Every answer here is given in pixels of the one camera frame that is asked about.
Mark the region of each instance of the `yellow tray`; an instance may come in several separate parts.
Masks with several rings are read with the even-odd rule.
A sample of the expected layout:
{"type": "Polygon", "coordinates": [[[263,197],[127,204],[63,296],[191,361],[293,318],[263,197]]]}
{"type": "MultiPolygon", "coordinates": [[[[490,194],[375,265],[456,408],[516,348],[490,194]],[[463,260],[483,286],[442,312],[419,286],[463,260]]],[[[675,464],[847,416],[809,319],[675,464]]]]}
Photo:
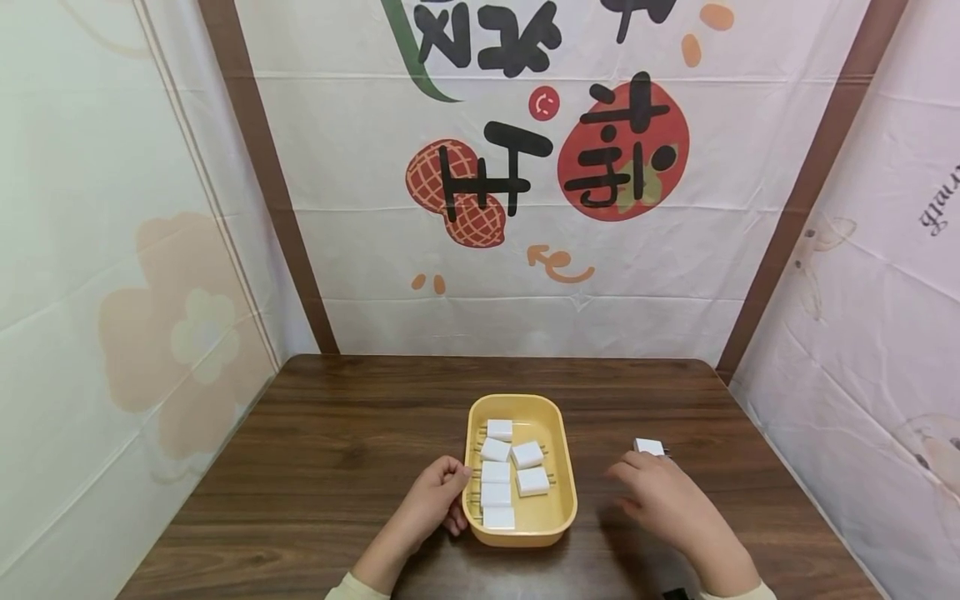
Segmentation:
{"type": "Polygon", "coordinates": [[[493,394],[473,403],[467,422],[465,464],[473,468],[473,478],[464,490],[464,512],[470,529],[488,546],[540,548],[557,543],[577,515],[577,490],[573,483],[570,452],[566,447],[564,420],[557,405],[543,396],[493,394]],[[550,492],[519,497],[516,467],[511,462],[511,487],[516,516],[514,531],[486,529],[481,523],[480,446],[486,438],[488,419],[514,422],[512,445],[536,440],[544,446],[543,466],[551,475],[550,492]]]}

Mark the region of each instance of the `cream sleeve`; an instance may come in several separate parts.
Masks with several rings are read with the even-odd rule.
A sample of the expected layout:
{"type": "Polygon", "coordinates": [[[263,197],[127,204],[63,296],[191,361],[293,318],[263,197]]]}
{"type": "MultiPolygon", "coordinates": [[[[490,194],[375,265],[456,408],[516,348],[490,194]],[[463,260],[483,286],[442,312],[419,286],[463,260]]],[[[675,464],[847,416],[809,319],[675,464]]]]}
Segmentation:
{"type": "Polygon", "coordinates": [[[326,600],[390,600],[390,596],[370,589],[347,573],[340,585],[326,595],[326,600]]]}
{"type": "Polygon", "coordinates": [[[777,596],[774,595],[774,592],[762,582],[760,582],[759,588],[745,593],[742,596],[736,596],[735,598],[717,598],[716,596],[711,596],[706,592],[701,595],[703,595],[704,600],[777,600],[777,596]]]}

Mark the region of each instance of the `wooden table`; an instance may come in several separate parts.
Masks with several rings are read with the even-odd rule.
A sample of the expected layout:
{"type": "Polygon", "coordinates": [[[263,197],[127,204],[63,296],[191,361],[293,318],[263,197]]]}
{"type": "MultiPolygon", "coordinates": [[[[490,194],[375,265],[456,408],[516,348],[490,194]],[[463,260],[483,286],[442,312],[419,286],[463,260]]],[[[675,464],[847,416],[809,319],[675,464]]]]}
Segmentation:
{"type": "Polygon", "coordinates": [[[720,379],[692,360],[298,356],[120,594],[127,600],[319,600],[442,454],[462,458],[480,396],[560,406],[580,509],[541,550],[442,532],[395,598],[661,598],[696,579],[610,507],[604,469],[663,440],[719,507],[780,600],[879,595],[720,379]]]}

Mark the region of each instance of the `white power adapter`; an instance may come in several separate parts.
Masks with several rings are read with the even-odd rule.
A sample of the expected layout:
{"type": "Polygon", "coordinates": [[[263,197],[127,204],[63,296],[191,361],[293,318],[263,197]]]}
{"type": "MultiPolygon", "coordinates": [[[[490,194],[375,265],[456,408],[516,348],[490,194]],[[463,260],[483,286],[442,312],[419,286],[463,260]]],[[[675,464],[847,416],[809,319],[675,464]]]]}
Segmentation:
{"type": "Polygon", "coordinates": [[[634,450],[637,452],[650,452],[654,456],[663,456],[663,442],[659,440],[644,440],[643,438],[634,439],[634,450]]]}
{"type": "Polygon", "coordinates": [[[510,463],[484,461],[480,467],[480,483],[510,483],[510,463]]]}
{"type": "Polygon", "coordinates": [[[483,526],[487,529],[516,529],[514,509],[490,507],[483,510],[483,526]]]}
{"type": "Polygon", "coordinates": [[[487,437],[501,442],[512,442],[514,439],[514,422],[509,419],[488,419],[487,437]]]}
{"type": "Polygon", "coordinates": [[[510,508],[513,505],[509,483],[481,483],[480,506],[484,509],[510,508]]]}
{"type": "Polygon", "coordinates": [[[517,469],[537,467],[543,464],[543,452],[540,450],[540,443],[536,440],[515,445],[511,453],[514,455],[514,464],[517,469]]]}
{"type": "Polygon", "coordinates": [[[516,472],[516,487],[520,497],[541,495],[550,491],[550,480],[543,467],[525,468],[516,472]]]}
{"type": "Polygon", "coordinates": [[[497,463],[506,463],[510,457],[510,445],[506,442],[500,442],[494,438],[487,438],[480,448],[480,458],[485,461],[496,461],[497,463]]]}

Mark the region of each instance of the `wall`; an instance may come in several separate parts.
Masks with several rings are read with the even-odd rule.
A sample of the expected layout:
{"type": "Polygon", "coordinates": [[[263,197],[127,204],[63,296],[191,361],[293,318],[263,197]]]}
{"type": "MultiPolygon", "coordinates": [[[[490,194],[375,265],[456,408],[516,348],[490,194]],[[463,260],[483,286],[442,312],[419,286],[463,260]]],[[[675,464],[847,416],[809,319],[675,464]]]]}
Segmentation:
{"type": "Polygon", "coordinates": [[[268,238],[226,227],[262,219],[218,199],[145,14],[0,2],[3,598],[113,597],[290,352],[268,238]]]}
{"type": "Polygon", "coordinates": [[[958,19],[911,2],[732,384],[903,600],[960,589],[958,19]]]}

